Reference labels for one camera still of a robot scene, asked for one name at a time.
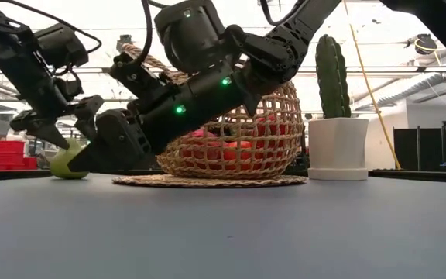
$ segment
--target green led light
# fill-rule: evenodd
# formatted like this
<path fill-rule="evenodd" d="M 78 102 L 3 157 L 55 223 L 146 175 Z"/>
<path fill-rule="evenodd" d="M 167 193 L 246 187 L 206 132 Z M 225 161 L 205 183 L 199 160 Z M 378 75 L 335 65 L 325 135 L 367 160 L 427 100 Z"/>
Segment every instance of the green led light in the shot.
<path fill-rule="evenodd" d="M 182 113 L 184 113 L 186 111 L 186 109 L 185 109 L 185 107 L 183 106 L 183 105 L 179 105 L 179 106 L 177 106 L 176 108 L 175 108 L 175 112 L 177 113 L 177 114 L 182 114 Z"/>
<path fill-rule="evenodd" d="M 232 82 L 232 80 L 229 77 L 227 77 L 221 81 L 221 85 L 226 86 L 226 85 L 231 84 L 231 82 Z"/>

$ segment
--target cactus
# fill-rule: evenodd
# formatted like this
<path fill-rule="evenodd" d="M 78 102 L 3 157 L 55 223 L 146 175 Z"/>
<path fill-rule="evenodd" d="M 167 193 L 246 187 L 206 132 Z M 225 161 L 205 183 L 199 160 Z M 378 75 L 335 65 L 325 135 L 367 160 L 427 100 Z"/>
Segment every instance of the cactus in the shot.
<path fill-rule="evenodd" d="M 316 47 L 316 73 L 324 117 L 351 117 L 345 58 L 340 45 L 328 35 Z"/>

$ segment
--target black cable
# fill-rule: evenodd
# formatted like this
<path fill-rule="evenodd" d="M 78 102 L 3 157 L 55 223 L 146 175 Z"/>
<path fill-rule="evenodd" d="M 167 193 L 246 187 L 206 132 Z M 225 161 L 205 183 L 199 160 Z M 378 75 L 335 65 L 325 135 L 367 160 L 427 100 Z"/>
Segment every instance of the black cable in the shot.
<path fill-rule="evenodd" d="M 151 0 L 149 0 L 149 5 L 153 5 L 156 8 L 159 8 L 159 9 L 163 9 L 163 8 L 166 8 L 168 6 L 168 5 L 164 5 L 164 4 L 158 3 L 156 1 L 151 1 Z"/>
<path fill-rule="evenodd" d="M 61 72 L 58 72 L 58 69 L 55 68 L 55 69 L 51 72 L 51 75 L 54 76 L 54 77 L 61 77 L 61 76 L 64 76 L 65 74 L 68 74 L 68 73 L 70 72 L 71 68 L 72 68 L 72 64 L 68 64 L 68 65 L 65 67 L 65 69 L 62 70 Z"/>
<path fill-rule="evenodd" d="M 73 64 L 70 65 L 69 67 L 69 72 L 70 74 L 75 78 L 75 81 L 77 82 L 77 89 L 75 90 L 75 92 L 72 92 L 71 94 L 75 97 L 78 96 L 81 93 L 82 90 L 82 81 L 81 79 L 78 77 L 78 74 L 75 73 L 74 69 L 72 68 Z"/>
<path fill-rule="evenodd" d="M 144 15 L 146 17 L 146 42 L 144 43 L 141 54 L 136 58 L 136 62 L 140 63 L 144 62 L 153 44 L 153 19 L 151 10 L 149 9 L 149 0 L 142 0 L 142 8 L 144 9 Z"/>
<path fill-rule="evenodd" d="M 293 6 L 293 8 L 290 10 L 289 13 L 287 13 L 281 20 L 275 22 L 271 19 L 271 14 L 269 11 L 269 6 L 268 6 L 267 0 L 259 0 L 259 2 L 261 3 L 262 12 L 264 13 L 264 17 L 266 18 L 266 21 L 272 26 L 277 26 L 277 25 L 280 25 L 280 24 L 284 23 L 285 21 L 287 21 L 299 9 L 299 6 L 304 1 L 306 1 L 306 0 L 298 0 L 295 3 L 295 5 Z"/>
<path fill-rule="evenodd" d="M 92 36 L 91 34 L 86 33 L 86 32 L 84 32 L 84 31 L 78 29 L 77 27 L 71 25 L 70 23 L 68 23 L 68 22 L 66 22 L 66 21 L 64 21 L 64 20 L 62 20 L 62 19 L 57 18 L 57 17 L 54 16 L 54 15 L 50 15 L 50 14 L 48 14 L 47 12 L 42 12 L 42 11 L 40 11 L 40 10 L 38 10 L 38 9 L 36 9 L 36 8 L 33 8 L 33 7 L 29 6 L 29 5 L 25 5 L 25 4 L 22 4 L 22 3 L 20 3 L 20 2 L 14 1 L 14 0 L 0 0 L 0 2 L 9 3 L 9 4 L 12 4 L 12 5 L 16 5 L 16 6 L 20 7 L 20 8 L 26 9 L 26 10 L 28 10 L 28 11 L 30 11 L 30 12 L 35 12 L 35 13 L 40 14 L 40 15 L 42 15 L 42 16 L 45 16 L 45 17 L 47 17 L 47 18 L 56 20 L 57 22 L 59 22 L 59 23 L 65 25 L 65 26 L 67 26 L 67 27 L 70 27 L 73 31 L 75 31 L 75 32 L 79 32 L 80 34 L 86 36 L 87 38 L 93 39 L 94 41 L 96 41 L 96 42 L 98 43 L 98 45 L 95 46 L 95 47 L 93 47 L 92 49 L 88 50 L 87 53 L 93 53 L 93 52 L 95 52 L 96 50 L 98 50 L 98 49 L 102 46 L 102 42 L 101 42 L 101 40 L 98 39 L 96 36 Z"/>

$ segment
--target green ball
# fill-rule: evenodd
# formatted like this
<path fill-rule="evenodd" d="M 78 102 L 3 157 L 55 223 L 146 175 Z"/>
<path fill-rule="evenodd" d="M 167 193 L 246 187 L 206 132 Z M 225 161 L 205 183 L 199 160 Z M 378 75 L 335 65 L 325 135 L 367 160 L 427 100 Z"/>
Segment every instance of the green ball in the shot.
<path fill-rule="evenodd" d="M 82 179 L 86 177 L 88 172 L 72 172 L 68 168 L 68 163 L 79 154 L 82 149 L 76 139 L 67 139 L 70 148 L 68 150 L 60 149 L 58 153 L 50 160 L 51 174 L 63 179 Z"/>

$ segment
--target potted cactus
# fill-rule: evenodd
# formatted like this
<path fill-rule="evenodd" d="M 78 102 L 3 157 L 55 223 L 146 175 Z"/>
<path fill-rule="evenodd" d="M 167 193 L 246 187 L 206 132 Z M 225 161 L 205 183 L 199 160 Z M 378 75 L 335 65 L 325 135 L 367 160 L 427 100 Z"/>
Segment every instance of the potted cactus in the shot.
<path fill-rule="evenodd" d="M 368 119 L 351 118 L 345 58 L 328 35 L 319 39 L 316 48 L 316 72 L 324 118 L 309 121 L 309 178 L 365 180 Z"/>

